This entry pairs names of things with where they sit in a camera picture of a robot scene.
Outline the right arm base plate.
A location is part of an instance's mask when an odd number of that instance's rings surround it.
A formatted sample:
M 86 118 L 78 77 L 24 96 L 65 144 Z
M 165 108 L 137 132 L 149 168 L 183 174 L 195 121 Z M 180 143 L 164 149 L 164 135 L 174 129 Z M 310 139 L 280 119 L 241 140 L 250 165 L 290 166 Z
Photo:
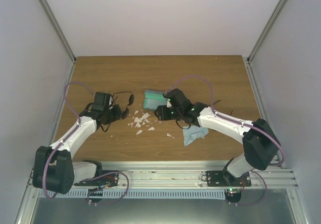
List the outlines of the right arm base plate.
M 252 186 L 249 172 L 241 177 L 229 176 L 224 171 L 206 171 L 200 179 L 207 183 L 208 187 L 250 187 Z

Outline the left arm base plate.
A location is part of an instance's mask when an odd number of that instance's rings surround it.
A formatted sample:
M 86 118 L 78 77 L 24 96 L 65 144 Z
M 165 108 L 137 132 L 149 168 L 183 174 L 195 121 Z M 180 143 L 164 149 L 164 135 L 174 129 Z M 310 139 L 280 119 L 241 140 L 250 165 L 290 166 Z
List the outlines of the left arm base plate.
M 93 187 L 114 187 L 118 185 L 118 177 L 119 174 L 116 172 L 116 170 L 102 170 L 100 172 L 97 172 L 94 177 L 99 177 L 101 175 L 104 175 L 103 177 L 100 177 L 99 179 L 95 180 L 82 180 L 78 183 L 75 183 L 75 186 L 93 186 Z

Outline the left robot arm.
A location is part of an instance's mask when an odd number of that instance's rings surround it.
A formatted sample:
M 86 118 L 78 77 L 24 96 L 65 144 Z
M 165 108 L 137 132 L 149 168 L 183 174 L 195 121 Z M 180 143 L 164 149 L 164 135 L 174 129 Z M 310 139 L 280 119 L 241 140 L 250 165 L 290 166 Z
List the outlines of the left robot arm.
M 66 194 L 81 181 L 87 180 L 93 186 L 101 184 L 103 173 L 97 162 L 74 162 L 73 157 L 91 135 L 121 119 L 121 114 L 112 94 L 97 92 L 94 101 L 85 107 L 76 123 L 59 140 L 37 149 L 32 185 L 43 191 Z

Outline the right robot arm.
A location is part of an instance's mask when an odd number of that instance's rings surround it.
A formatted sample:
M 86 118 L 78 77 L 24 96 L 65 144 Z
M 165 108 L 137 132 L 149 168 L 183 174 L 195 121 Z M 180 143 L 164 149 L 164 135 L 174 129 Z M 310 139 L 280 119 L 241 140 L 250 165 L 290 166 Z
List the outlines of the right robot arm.
M 279 152 L 280 143 L 263 119 L 246 121 L 216 111 L 205 103 L 192 103 L 177 88 L 165 93 L 164 97 L 166 104 L 154 111 L 158 120 L 184 121 L 189 127 L 211 129 L 243 145 L 243 154 L 231 159 L 222 170 L 222 180 L 227 186 L 234 186 L 249 171 L 266 170 Z

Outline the teal glasses case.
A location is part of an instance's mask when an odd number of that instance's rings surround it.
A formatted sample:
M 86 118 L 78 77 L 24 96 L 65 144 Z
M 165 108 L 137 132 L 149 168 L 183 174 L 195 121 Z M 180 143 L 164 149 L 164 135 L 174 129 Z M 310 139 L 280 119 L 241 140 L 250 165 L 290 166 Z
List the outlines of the teal glasses case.
M 163 96 L 163 91 L 145 90 L 143 109 L 156 110 L 160 105 L 167 105 L 167 100 Z

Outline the thin-frame clear glasses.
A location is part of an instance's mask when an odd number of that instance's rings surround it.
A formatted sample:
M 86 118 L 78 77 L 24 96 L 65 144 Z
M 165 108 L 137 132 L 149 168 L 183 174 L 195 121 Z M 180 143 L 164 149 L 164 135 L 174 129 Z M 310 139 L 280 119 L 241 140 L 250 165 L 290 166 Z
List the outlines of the thin-frame clear glasses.
M 133 105 L 135 96 L 132 91 L 120 91 L 112 95 L 113 105 L 112 109 L 115 110 L 116 116 L 120 120 L 124 120 L 129 115 L 129 107 Z

